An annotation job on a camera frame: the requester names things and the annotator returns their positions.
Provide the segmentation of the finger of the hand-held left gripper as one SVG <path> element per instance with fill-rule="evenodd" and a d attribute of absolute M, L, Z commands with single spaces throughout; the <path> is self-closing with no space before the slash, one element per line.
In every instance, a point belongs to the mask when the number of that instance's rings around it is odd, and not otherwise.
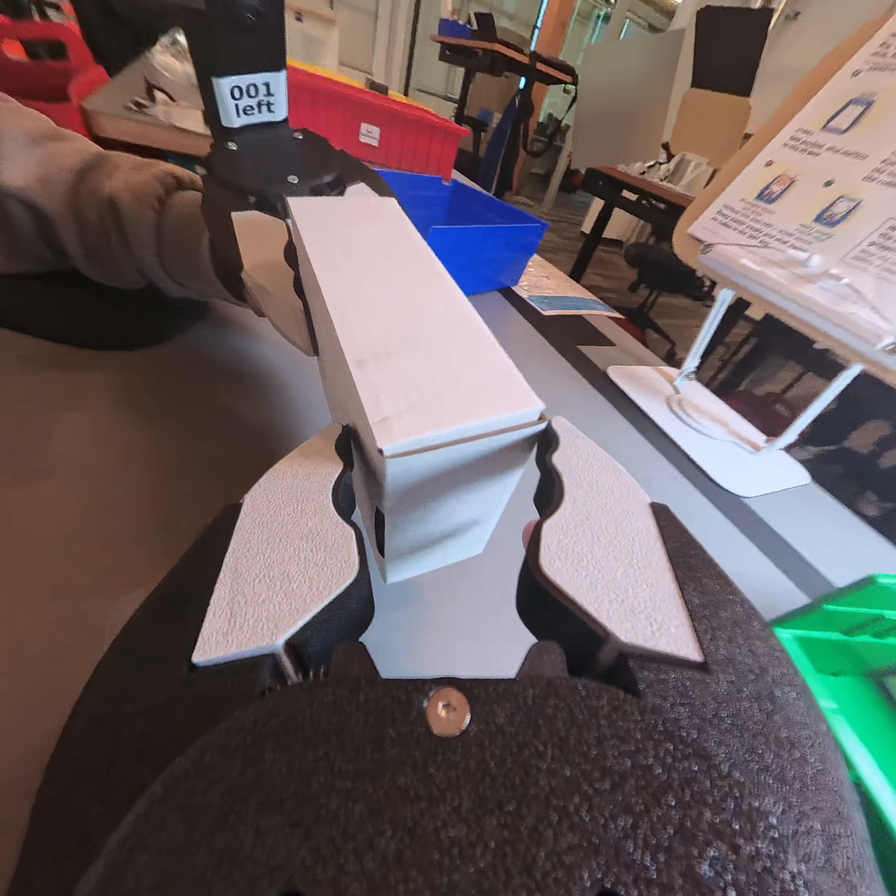
<path fill-rule="evenodd" d="M 256 210 L 233 212 L 243 262 L 243 282 L 253 306 L 273 329 L 308 357 L 317 356 L 305 300 L 297 295 L 295 273 L 287 264 L 286 224 Z"/>

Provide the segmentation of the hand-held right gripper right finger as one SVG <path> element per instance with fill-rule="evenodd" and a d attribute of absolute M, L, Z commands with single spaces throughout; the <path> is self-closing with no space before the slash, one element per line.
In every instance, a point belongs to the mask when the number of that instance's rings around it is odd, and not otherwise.
<path fill-rule="evenodd" d="M 637 480 L 568 420 L 536 451 L 540 524 L 517 586 L 517 612 L 569 674 L 628 674 L 630 658 L 704 668 L 704 652 Z"/>

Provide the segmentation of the white cardboard box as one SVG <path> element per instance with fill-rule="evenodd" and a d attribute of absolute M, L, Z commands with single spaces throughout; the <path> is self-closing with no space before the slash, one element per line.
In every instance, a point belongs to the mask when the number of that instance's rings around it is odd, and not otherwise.
<path fill-rule="evenodd" d="M 546 425 L 544 402 L 395 199 L 354 185 L 287 207 L 383 581 L 480 554 Z"/>

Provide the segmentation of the blue plastic bin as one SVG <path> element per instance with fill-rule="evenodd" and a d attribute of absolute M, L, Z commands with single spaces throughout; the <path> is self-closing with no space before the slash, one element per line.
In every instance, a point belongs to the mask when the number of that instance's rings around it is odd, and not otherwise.
<path fill-rule="evenodd" d="M 466 296 L 516 286 L 549 227 L 464 180 L 377 173 Z"/>

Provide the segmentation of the green plastic bin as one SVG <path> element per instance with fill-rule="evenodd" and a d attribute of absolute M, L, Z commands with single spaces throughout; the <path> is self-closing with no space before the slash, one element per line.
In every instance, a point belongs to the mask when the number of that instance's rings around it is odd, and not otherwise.
<path fill-rule="evenodd" d="M 770 628 L 846 760 L 886 890 L 895 893 L 895 577 L 871 575 Z"/>

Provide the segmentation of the person's left forearm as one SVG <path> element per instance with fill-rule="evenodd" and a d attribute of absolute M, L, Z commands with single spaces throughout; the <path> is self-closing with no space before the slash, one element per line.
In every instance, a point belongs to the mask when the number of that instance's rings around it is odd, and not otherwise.
<path fill-rule="evenodd" d="M 170 163 L 102 149 L 3 94 L 2 298 L 24 287 L 134 304 L 263 310 L 219 281 L 203 186 Z"/>

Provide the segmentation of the white document stand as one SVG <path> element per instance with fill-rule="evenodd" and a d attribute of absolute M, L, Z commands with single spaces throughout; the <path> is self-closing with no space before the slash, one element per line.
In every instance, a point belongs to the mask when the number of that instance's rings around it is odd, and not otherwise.
<path fill-rule="evenodd" d="M 681 225 L 686 214 L 696 210 L 697 199 L 676 227 L 673 246 L 682 261 L 715 282 L 710 313 L 680 369 L 617 364 L 607 373 L 727 491 L 752 498 L 806 485 L 811 477 L 786 448 L 861 373 L 868 371 L 894 385 L 895 288 L 892 295 L 869 295 L 833 270 L 823 270 L 819 257 L 805 261 L 800 254 L 794 255 L 795 264 L 770 267 L 759 266 L 754 252 L 738 260 L 725 252 L 703 257 L 699 251 L 693 258 L 686 246 L 677 245 L 676 236 L 682 236 Z M 821 394 L 773 438 L 697 381 L 711 337 L 736 298 L 745 298 L 765 317 L 786 323 L 815 346 L 835 353 L 843 364 Z"/>

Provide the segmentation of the red plastic bin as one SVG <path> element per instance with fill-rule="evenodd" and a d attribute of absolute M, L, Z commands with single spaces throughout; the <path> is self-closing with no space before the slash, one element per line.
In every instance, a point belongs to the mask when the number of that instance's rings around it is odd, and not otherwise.
<path fill-rule="evenodd" d="M 451 178 L 469 129 L 391 92 L 287 62 L 288 121 L 378 168 Z"/>

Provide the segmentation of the red plastic crate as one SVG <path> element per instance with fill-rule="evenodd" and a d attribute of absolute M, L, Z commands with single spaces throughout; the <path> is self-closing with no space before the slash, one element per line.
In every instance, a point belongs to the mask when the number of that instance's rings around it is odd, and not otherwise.
<path fill-rule="evenodd" d="M 70 25 L 1 17 L 1 90 L 57 126 L 91 137 L 84 103 L 109 77 Z"/>

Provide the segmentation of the black standing desk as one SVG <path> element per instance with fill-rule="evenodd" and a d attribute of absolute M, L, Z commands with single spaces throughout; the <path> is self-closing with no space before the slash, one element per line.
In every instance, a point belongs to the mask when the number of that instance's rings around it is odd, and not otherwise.
<path fill-rule="evenodd" d="M 477 74 L 493 77 L 513 76 L 517 79 L 514 94 L 517 102 L 511 114 L 502 114 L 507 122 L 507 141 L 500 157 L 499 173 L 512 174 L 523 155 L 531 154 L 529 138 L 534 129 L 534 89 L 541 85 L 568 87 L 572 98 L 566 108 L 571 113 L 578 98 L 579 77 L 574 67 L 560 59 L 545 56 L 535 50 L 515 49 L 498 38 L 494 28 L 472 30 L 470 36 L 445 33 L 440 29 L 431 36 L 439 47 L 439 60 L 463 71 L 461 90 L 455 101 L 454 122 L 473 131 L 474 150 L 479 149 L 483 129 L 476 118 L 467 114 L 469 93 Z"/>

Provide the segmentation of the printed paper leaflet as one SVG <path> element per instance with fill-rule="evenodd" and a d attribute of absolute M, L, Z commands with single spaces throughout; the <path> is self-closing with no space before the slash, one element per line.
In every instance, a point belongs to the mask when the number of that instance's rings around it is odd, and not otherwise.
<path fill-rule="evenodd" d="M 544 316 L 622 317 L 538 254 L 532 256 L 512 290 Z"/>

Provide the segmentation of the black office chair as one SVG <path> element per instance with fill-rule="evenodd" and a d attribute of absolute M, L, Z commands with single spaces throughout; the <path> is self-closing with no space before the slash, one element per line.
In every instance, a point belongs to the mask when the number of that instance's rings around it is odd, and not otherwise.
<path fill-rule="evenodd" d="M 705 305 L 714 299 L 715 282 L 683 263 L 671 249 L 656 243 L 639 242 L 623 250 L 625 263 L 635 271 L 629 293 L 647 290 L 639 305 L 622 311 L 623 317 L 642 333 L 653 332 L 666 342 L 666 364 L 676 364 L 677 343 L 652 317 L 657 301 L 665 295 L 683 297 Z"/>

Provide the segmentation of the brown background desk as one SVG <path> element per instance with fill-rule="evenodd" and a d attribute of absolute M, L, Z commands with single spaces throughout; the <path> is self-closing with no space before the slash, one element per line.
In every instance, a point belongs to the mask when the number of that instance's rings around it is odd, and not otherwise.
<path fill-rule="evenodd" d="M 629 174 L 615 166 L 586 169 L 581 188 L 602 205 L 568 273 L 576 282 L 586 274 L 616 210 L 650 225 L 654 236 L 670 242 L 678 220 L 693 201 L 693 196 L 677 186 Z"/>

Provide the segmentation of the printed instruction sheet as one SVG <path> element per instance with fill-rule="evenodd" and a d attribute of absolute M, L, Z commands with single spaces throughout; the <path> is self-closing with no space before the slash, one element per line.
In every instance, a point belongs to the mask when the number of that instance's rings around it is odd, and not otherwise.
<path fill-rule="evenodd" d="M 760 67 L 766 117 L 686 214 L 677 245 L 757 264 L 820 258 L 894 293 L 894 2 L 807 2 Z"/>

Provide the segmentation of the brown cardboard carton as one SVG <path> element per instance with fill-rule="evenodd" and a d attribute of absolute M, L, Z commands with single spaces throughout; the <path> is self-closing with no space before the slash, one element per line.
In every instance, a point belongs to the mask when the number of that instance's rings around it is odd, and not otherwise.
<path fill-rule="evenodd" d="M 674 156 L 685 153 L 719 170 L 740 148 L 751 112 L 749 97 L 689 88 L 678 108 L 669 149 Z"/>

